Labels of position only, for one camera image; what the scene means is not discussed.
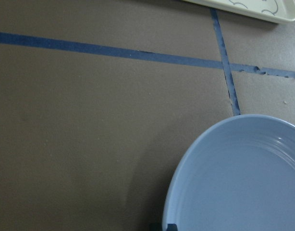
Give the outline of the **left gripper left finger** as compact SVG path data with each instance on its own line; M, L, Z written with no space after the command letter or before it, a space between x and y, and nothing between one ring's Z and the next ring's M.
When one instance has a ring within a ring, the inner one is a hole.
M149 224L149 231L159 231L160 224L159 223L150 223Z

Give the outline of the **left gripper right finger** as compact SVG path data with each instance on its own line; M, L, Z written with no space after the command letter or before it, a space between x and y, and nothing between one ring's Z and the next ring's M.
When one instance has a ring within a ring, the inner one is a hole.
M167 231L177 231L177 225L176 224L168 224Z

